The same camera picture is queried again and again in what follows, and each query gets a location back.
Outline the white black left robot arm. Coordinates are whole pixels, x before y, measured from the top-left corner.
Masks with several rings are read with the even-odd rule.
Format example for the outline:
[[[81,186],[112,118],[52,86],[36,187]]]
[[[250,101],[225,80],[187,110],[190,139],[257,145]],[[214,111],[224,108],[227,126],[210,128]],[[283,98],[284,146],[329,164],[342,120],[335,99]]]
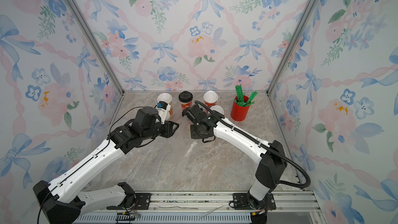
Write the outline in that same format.
[[[135,191],[126,182],[96,191],[83,188],[105,168],[142,148],[157,137],[170,138],[179,123],[162,119],[156,108],[137,107],[135,118],[124,125],[111,127],[107,138],[82,161],[50,182],[41,180],[34,187],[40,209],[51,224],[71,224],[80,216],[102,208],[129,210],[139,202]]]

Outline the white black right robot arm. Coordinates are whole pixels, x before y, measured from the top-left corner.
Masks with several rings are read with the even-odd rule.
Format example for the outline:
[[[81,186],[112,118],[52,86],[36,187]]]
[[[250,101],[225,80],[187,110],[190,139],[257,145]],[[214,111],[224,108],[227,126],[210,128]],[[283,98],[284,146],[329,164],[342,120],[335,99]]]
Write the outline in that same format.
[[[236,126],[223,114],[213,111],[207,113],[197,104],[182,111],[192,125],[190,126],[191,138],[211,142],[216,138],[222,139],[244,152],[257,165],[253,185],[247,193],[247,203],[252,209],[266,208],[271,193],[279,184],[287,161],[274,153],[285,155],[280,142],[270,143],[261,140]]]

